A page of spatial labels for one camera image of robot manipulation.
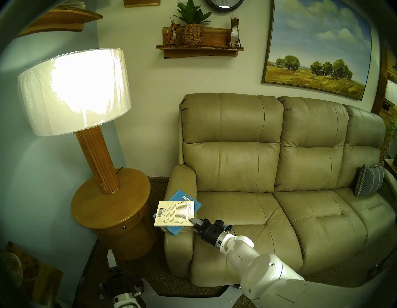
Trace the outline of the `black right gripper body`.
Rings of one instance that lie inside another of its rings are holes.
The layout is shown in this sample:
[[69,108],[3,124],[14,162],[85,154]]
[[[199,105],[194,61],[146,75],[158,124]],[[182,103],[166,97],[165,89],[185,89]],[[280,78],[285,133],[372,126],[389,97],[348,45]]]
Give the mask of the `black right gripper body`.
[[195,227],[195,232],[205,242],[214,247],[220,247],[225,237],[225,225],[222,220],[215,220],[211,223],[208,219],[204,221],[203,227]]

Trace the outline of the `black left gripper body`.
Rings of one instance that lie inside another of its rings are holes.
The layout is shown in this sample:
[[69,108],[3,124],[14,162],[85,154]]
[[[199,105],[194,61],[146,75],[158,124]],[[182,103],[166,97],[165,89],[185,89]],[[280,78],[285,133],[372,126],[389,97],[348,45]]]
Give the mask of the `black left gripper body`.
[[110,297],[116,297],[125,293],[136,294],[144,292],[144,283],[141,278],[125,274],[122,271],[109,271],[109,276],[104,283],[104,291]]

